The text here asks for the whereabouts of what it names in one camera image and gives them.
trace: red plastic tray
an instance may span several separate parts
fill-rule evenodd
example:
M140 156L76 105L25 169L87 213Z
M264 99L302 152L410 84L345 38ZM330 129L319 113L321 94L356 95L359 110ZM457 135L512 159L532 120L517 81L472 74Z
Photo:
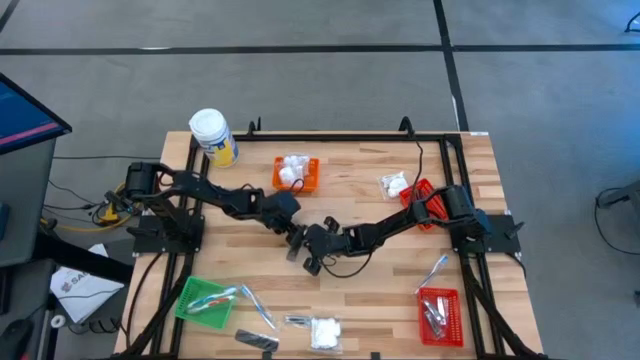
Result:
M409 199L411 198L411 191L413 191L413 185L402 190L400 192L400 201L406 208L409 206ZM433 192L433 185L427 179L420 179L416 184L416 200L424 199ZM433 199L427 203L427 209L431 216L435 215L438 219L448 220L447 211L444 208L444 203L440 195L434 196ZM433 225L418 225L422 231L427 231L433 227Z
M447 325L444 326L445 336L436 339L429 324L429 320L424 315L427 307L422 302L426 298L430 303L438 306L438 297L444 297L449 301L449 313L447 314ZM424 287L418 293L418 319L420 319L420 339L424 345L463 347L462 321L460 320L460 301L458 300L458 290L437 289Z
M299 192L314 192L318 188L318 179L320 172L320 160L317 158L311 158L309 160L309 175L304 177L304 186L300 189L298 187L291 189L291 185L285 185L280 181L280 175L278 175L278 171L282 168L282 161L284 158L282 156L278 156L273 161L273 175L271 177L271 183L274 188L278 190L288 191L299 191Z

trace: wooden table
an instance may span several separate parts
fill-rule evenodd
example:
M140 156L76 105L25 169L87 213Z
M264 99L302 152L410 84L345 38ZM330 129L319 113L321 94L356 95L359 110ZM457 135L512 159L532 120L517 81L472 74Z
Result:
M170 132L162 153L162 162L184 169L190 139L188 132ZM476 206L488 213L507 209L500 176L486 134L461 133L467 169ZM415 143L372 142L239 142L240 158L228 169L212 168L209 180L228 188L244 183L274 191L271 186L273 159L289 152L312 154L320 159L319 188L312 194L298 195L302 206L294 216L300 224L322 223L328 215L341 225L377 222L401 209L399 201L382 199L376 178L404 171L411 182L418 170ZM445 185L440 150L435 143L424 148L422 177L434 186ZM453 151L454 174L457 174ZM196 169L201 154L198 154ZM423 346L418 334L418 310L413 290L444 254L454 255L448 233L433 229L428 233L417 227L387 240L370 264L359 275L337 279L322 270L317 277L303 268L305 251L298 261L286 261L286 242L253 221L236 221L209 205L203 208L206 230L202 249L195 258L193 275L221 284L245 283L262 298L279 319L285 314L332 315L342 319L342 358L369 358L381 352L383 358L475 358L466 298L457 256L435 277L431 286L458 289L463 319L463 348ZM136 260L130 289L138 285L142 272L153 255ZM144 328L156 311L165 273L166 255L151 270L143 284L132 324L132 339ZM365 259L340 258L334 272L350 273ZM514 331L534 351L542 351L527 285L520 267L505 255L487 256L497 307ZM129 291L124 320L133 291ZM487 351L492 351L491 336L482 307L481 320ZM169 349L173 317L166 321L162 351ZM259 358L259 349L236 342L237 329L271 334L259 314L247 301L239 301L227 329L214 331L185 323L180 357L184 358ZM318 357L309 351L309 332L283 327L276 357ZM125 348L124 335L118 337L115 351Z

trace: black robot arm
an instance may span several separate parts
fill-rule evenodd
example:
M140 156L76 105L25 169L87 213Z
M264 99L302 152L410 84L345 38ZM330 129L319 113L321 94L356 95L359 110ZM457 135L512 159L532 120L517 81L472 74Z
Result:
M441 196L447 210L448 219L438 219L429 215L426 203L435 196ZM434 190L427 198L411 203L409 208L383 219L375 224L360 224L345 227L338 233L340 225L332 217L325 219L324 228L318 224L309 226L302 241L290 244L304 246L311 256L304 263L305 269L312 275L318 275L326 256L362 256L369 255L384 245L385 241L418 224L434 224L445 229L462 229L469 237L479 237L490 233L490 225L484 211L474 209L466 190L458 185Z
M129 167L125 186L125 198L130 202L141 202L153 210L162 223L164 238L182 242L201 238L201 232L194 229L194 222L188 211L173 205L173 196L187 196L212 204L237 220L256 220L276 234L287 234L289 253L287 259L295 261L300 248L309 250L310 256L304 263L312 275L318 275L323 259L327 256L369 255L384 245L385 241L418 224L434 224L445 229L462 230L472 238L491 232L487 216L482 210L474 209L466 190L458 185L436 189L427 198L411 203L408 209L383 219L377 223L345 227L332 217L325 219L326 228L313 224L308 228L292 222L293 215L300 210L300 204L290 192L264 195L262 189L225 189L209 182L205 177L189 171L173 170L159 163L133 163ZM435 196L441 196L448 219L430 216L426 203ZM134 235L145 230L132 230Z
M168 181L161 189L163 180ZM173 205L169 198L187 196L222 209L237 220L256 220L277 234L292 231L291 222L300 204L289 192L269 196L262 189L228 190L214 185L206 178L190 171L176 171L160 163L133 163L129 166L125 183L125 197L141 202L153 210L167 227L188 231L189 215Z

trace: white plastic jar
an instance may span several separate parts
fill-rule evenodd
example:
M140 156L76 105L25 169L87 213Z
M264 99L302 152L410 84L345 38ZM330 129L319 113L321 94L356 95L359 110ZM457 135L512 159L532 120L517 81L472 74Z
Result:
M229 167L238 160L238 146L220 111L198 111L189 120L189 127L213 166Z

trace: monitor screen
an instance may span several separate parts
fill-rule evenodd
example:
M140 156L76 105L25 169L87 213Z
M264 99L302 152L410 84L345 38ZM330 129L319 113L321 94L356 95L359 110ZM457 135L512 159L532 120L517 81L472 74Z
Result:
M67 123L0 74L0 154L70 131Z

